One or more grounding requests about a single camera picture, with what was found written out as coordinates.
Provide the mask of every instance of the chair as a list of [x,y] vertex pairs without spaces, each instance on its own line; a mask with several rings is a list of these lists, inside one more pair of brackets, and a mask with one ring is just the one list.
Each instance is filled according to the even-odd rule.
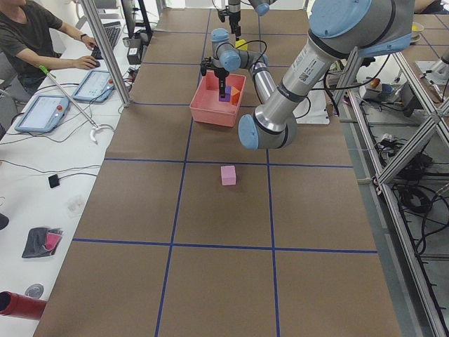
[[9,128],[11,119],[20,112],[32,96],[18,81],[17,73],[3,51],[0,51],[0,79],[0,125]]

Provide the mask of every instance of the pink cube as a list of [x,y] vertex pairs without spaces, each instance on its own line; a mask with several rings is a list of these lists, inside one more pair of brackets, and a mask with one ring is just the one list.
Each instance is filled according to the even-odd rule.
[[236,183],[237,177],[234,165],[222,166],[222,185],[235,185]]

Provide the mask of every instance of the pink plastic bin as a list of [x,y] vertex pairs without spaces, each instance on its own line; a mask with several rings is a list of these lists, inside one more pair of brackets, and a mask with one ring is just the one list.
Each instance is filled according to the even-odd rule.
[[245,81],[246,76],[230,74],[226,78],[226,85],[240,90],[239,101],[236,105],[229,102],[220,102],[218,100],[218,78],[215,77],[213,72],[207,71],[206,75],[201,78],[194,99],[190,103],[190,111],[194,121],[234,126],[245,88]]

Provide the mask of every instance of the white desk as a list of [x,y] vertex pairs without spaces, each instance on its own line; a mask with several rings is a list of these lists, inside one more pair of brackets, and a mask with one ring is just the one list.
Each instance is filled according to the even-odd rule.
[[[88,27],[84,27],[82,31],[91,35]],[[125,74],[129,68],[126,51],[120,38],[114,48],[114,54],[122,74]],[[79,58],[83,55],[90,55],[90,53],[83,44],[73,41],[73,44],[67,47],[62,56]],[[101,60],[100,63],[101,67],[97,69],[106,70],[104,60]],[[59,83],[79,83],[87,71],[69,69],[57,70],[52,73]],[[46,79],[41,87],[52,84],[49,79]],[[66,89],[67,92],[72,93],[75,87]],[[62,94],[57,88],[44,89],[38,93]],[[110,124],[114,128],[120,118],[119,110],[121,111],[121,101],[116,91],[103,103],[91,105],[93,119],[98,124]],[[19,119],[16,119],[8,133],[17,133],[14,126]],[[77,126],[84,123],[86,118],[79,113],[75,106],[70,105],[62,122],[64,121],[67,122],[46,135],[56,140],[62,140]],[[104,129],[96,133],[95,137],[98,142],[96,145],[89,137],[91,129],[91,124],[86,122],[63,143],[55,143],[45,138],[30,138],[18,143],[7,144],[29,136],[5,135],[0,144],[0,160],[30,166],[40,171],[61,171],[73,167],[101,165],[113,132]],[[77,172],[97,174],[98,171],[98,167],[85,168],[59,173],[59,176]],[[28,286],[40,283],[44,286],[41,299],[48,300],[50,296],[84,205],[95,182],[93,176],[76,175],[62,179],[60,186],[50,189],[48,177],[51,175],[52,173],[37,173],[28,168],[12,166],[7,163],[0,165],[0,197],[5,198],[3,205],[0,206],[0,213],[10,219],[9,225],[0,231],[0,291],[23,294]],[[73,212],[69,210],[70,204],[79,204],[79,207]],[[62,241],[54,256],[31,259],[21,257],[28,232],[33,227],[60,227],[63,230]],[[37,324],[38,321],[34,320],[0,316],[0,334],[11,337],[29,337],[33,335]]]

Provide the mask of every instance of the computer monitor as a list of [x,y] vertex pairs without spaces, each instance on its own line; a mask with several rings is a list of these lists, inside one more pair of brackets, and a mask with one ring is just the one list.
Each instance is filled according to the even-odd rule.
[[145,8],[144,0],[138,0],[138,9],[140,9],[140,14],[143,18],[143,23],[145,26],[145,34],[139,32],[138,34],[134,33],[135,29],[135,0],[121,0],[121,7],[123,9],[123,15],[125,16],[126,28],[128,30],[128,37],[132,39],[133,37],[140,37],[142,39],[143,44],[148,45],[149,40],[151,39],[153,32],[149,25],[147,9]]
[[134,37],[134,0],[121,0],[121,9],[123,10],[123,16],[126,21],[126,29],[128,30],[128,37],[132,39]]

